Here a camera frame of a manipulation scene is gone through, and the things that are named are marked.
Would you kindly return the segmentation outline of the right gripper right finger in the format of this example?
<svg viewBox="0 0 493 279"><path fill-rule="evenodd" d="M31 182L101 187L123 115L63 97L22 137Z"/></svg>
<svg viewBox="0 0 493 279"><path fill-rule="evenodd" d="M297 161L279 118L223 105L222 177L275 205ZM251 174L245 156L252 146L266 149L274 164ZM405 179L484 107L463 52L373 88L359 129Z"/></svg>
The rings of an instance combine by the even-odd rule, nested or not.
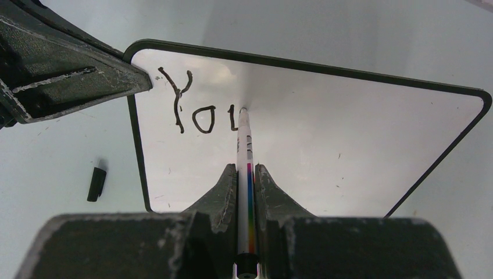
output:
<svg viewBox="0 0 493 279"><path fill-rule="evenodd" d="M416 218L317 217L255 168L263 278L461 278L446 242Z"/></svg>

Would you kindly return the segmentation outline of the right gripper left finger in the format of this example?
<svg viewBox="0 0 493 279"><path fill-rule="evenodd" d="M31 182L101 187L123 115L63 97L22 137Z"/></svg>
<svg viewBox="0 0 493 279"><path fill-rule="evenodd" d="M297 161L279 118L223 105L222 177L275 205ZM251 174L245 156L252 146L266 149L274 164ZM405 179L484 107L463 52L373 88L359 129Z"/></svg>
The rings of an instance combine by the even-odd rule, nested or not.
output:
<svg viewBox="0 0 493 279"><path fill-rule="evenodd" d="M178 213L62 214L48 220L17 278L232 278L237 172Z"/></svg>

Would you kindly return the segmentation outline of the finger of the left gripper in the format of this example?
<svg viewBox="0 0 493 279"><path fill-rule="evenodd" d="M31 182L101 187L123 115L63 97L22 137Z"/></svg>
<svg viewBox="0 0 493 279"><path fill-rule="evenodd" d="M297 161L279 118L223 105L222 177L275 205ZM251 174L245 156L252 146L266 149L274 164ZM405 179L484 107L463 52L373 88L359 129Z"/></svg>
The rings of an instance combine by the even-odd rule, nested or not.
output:
<svg viewBox="0 0 493 279"><path fill-rule="evenodd" d="M1 123L56 119L149 91L149 75L55 30L13 3L1 5Z"/></svg>
<svg viewBox="0 0 493 279"><path fill-rule="evenodd" d="M47 26L70 35L80 41L90 44L97 49L111 54L114 57L122 58L123 52L113 48L112 46L96 39L89 33L73 25L53 10L45 6L38 0L10 0L11 3L19 7L24 12L33 16L37 20L43 22Z"/></svg>

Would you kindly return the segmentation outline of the white marker pen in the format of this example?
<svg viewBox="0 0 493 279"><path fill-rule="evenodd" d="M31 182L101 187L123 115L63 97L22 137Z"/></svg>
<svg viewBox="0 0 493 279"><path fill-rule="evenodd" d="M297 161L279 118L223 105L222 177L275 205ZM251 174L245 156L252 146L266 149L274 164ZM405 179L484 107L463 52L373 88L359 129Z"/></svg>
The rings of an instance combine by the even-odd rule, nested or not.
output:
<svg viewBox="0 0 493 279"><path fill-rule="evenodd" d="M255 166L252 132L246 108L239 112L237 130L237 278L258 277L255 221Z"/></svg>

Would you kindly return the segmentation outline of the black framed whiteboard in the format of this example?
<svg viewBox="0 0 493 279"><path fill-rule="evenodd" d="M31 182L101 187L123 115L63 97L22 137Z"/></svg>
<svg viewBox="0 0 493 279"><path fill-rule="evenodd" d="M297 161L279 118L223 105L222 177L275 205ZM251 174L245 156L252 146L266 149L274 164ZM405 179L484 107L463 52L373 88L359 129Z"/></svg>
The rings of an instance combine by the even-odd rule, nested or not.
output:
<svg viewBox="0 0 493 279"><path fill-rule="evenodd" d="M131 96L147 208L181 211L236 161L247 108L253 162L319 216L389 216L483 118L476 88L193 45L140 40Z"/></svg>

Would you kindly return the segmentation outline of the black marker cap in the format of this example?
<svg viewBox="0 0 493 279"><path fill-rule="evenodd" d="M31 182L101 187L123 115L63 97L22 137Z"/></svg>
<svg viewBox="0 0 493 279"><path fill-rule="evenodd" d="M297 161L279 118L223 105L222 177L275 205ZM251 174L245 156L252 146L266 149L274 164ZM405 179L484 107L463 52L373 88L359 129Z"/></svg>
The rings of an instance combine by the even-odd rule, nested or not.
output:
<svg viewBox="0 0 493 279"><path fill-rule="evenodd" d="M102 195L108 170L108 161L99 159L93 168L87 202L96 202Z"/></svg>

